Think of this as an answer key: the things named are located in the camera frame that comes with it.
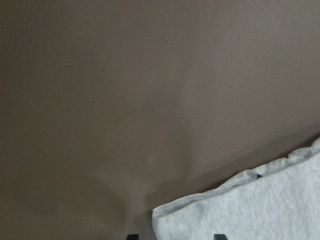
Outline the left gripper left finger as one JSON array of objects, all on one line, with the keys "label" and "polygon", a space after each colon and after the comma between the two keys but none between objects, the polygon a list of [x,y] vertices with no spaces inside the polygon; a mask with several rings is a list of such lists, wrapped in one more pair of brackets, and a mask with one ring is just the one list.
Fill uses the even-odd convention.
[{"label": "left gripper left finger", "polygon": [[139,235],[138,234],[129,234],[126,237],[126,240],[139,240]]}]

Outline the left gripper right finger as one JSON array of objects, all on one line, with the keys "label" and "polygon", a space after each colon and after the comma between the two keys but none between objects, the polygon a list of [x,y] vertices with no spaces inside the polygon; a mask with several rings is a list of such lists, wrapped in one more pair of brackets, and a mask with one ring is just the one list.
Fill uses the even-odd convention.
[{"label": "left gripper right finger", "polygon": [[227,236],[225,234],[215,234],[213,239],[214,240],[227,240]]}]

